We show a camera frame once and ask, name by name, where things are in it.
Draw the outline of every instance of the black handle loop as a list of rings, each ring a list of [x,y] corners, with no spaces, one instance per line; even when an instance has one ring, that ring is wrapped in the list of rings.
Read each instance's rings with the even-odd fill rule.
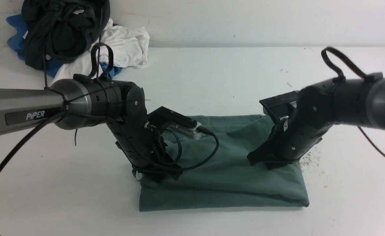
[[[106,70],[104,70],[104,72],[102,72],[100,78],[107,78],[108,74],[111,72],[111,70],[113,70],[113,51],[110,46],[102,42],[99,42],[92,47],[92,51],[91,51],[92,70],[88,75],[89,78],[92,78],[98,72],[98,62],[96,61],[96,52],[102,46],[105,46],[108,50],[108,67]]]
[[[346,64],[346,66],[348,66],[348,68],[350,68],[356,75],[358,75],[360,78],[362,79],[367,79],[367,75],[359,69],[359,67],[357,67],[349,58],[347,58],[346,55],[344,55],[342,52],[338,51],[337,49],[335,48],[332,48],[332,47],[327,47],[325,48],[322,52],[321,52],[321,56],[322,56],[322,59],[323,61],[325,62],[325,64],[330,67],[333,71],[335,71],[338,75],[337,79],[338,80],[345,80],[346,77],[344,76],[344,73],[343,71],[338,68],[338,66],[334,65],[328,58],[328,55],[326,54],[326,52],[331,52],[332,54],[334,54],[336,57],[338,57],[342,62],[344,62],[344,64]]]

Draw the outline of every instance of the green cloth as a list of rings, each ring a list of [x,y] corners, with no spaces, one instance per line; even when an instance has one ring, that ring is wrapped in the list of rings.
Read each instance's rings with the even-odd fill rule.
[[[267,170],[264,164],[250,166],[247,155],[269,136],[269,116],[191,117],[215,133],[220,147],[215,156],[179,178],[155,183],[141,180],[140,211],[209,207],[307,207],[308,193],[299,163]],[[171,157],[177,154],[175,138],[164,133]],[[201,140],[182,138],[182,167],[197,164],[215,148],[212,136]]]

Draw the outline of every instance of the white tabletop surface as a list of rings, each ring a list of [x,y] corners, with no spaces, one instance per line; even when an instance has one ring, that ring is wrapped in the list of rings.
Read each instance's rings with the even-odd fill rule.
[[[341,50],[366,73],[385,75],[385,48]],[[144,87],[149,111],[166,106],[184,115],[260,114],[260,99],[334,76],[320,51],[151,48],[148,67],[124,69],[116,79]],[[41,89],[43,76],[5,48],[0,88]],[[27,132],[0,136],[0,162]],[[308,208],[163,212],[138,211],[140,184],[105,125],[79,130],[77,147],[73,134],[48,125],[1,173],[3,236],[385,236],[385,158],[356,127],[333,127],[302,158]],[[385,151],[385,131],[368,134]]]

